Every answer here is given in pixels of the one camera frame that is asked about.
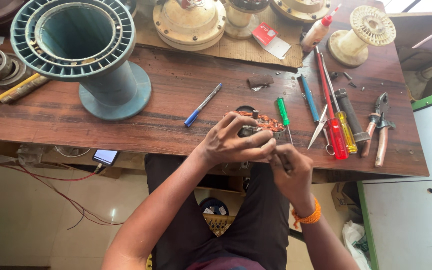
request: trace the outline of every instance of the hand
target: hand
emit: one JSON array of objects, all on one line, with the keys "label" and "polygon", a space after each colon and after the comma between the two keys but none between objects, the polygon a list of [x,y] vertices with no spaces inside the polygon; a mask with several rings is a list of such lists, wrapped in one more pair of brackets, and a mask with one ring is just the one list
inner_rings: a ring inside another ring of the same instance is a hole
[{"label": "hand", "polygon": [[307,217],[315,211],[315,199],[311,193],[313,160],[291,144],[276,146],[268,157],[273,169],[274,183],[289,199],[300,217]]},{"label": "hand", "polygon": [[249,117],[228,113],[208,132],[195,151],[208,166],[219,163],[236,163],[266,158],[276,147],[273,132],[264,130],[249,137],[238,137],[243,126],[257,126],[258,122]]}]

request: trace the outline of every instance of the scissors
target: scissors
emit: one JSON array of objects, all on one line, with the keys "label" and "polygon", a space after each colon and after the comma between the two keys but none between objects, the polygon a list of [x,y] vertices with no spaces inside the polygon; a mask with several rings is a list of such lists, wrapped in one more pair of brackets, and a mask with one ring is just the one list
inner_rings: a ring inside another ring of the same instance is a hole
[{"label": "scissors", "polygon": [[322,110],[321,117],[319,118],[318,126],[316,127],[316,130],[314,131],[314,134],[311,137],[311,141],[309,142],[308,149],[311,147],[311,145],[313,145],[313,143],[315,142],[316,138],[318,137],[318,135],[321,133],[321,130],[322,130],[324,133],[324,137],[326,138],[326,142],[327,142],[327,144],[324,146],[324,148],[326,149],[326,152],[332,156],[335,154],[334,149],[333,149],[333,146],[331,144],[329,144],[329,138],[328,138],[328,133],[327,133],[326,129],[323,128],[326,124],[326,121],[328,120],[328,117],[326,116],[326,110],[327,109],[328,109],[328,105],[326,104],[324,106],[324,109]]}]

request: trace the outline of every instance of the glue bottle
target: glue bottle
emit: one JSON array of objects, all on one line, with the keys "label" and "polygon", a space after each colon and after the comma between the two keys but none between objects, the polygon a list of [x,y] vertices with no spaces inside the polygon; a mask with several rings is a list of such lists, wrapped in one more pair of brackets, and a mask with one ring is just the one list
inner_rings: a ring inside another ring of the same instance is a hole
[{"label": "glue bottle", "polygon": [[301,41],[304,52],[311,52],[318,43],[326,36],[329,32],[329,25],[333,22],[333,15],[338,11],[341,4],[330,14],[325,15],[321,20],[316,21],[311,29],[309,29],[306,36]]}]

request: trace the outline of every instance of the smartphone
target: smartphone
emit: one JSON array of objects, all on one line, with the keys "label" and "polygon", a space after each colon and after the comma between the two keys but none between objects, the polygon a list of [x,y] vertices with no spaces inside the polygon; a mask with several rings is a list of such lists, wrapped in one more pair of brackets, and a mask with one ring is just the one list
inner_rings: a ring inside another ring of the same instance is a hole
[{"label": "smartphone", "polygon": [[98,149],[93,155],[93,161],[97,163],[103,163],[106,166],[113,166],[118,154],[118,151]]}]

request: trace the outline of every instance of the red bottle cap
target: red bottle cap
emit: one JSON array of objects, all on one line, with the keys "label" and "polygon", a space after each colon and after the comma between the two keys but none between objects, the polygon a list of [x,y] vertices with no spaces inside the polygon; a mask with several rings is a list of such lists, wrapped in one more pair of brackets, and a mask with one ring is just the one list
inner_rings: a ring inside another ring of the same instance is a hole
[{"label": "red bottle cap", "polygon": [[324,18],[321,20],[321,24],[325,27],[328,27],[333,22],[333,16],[331,15],[325,15]]}]

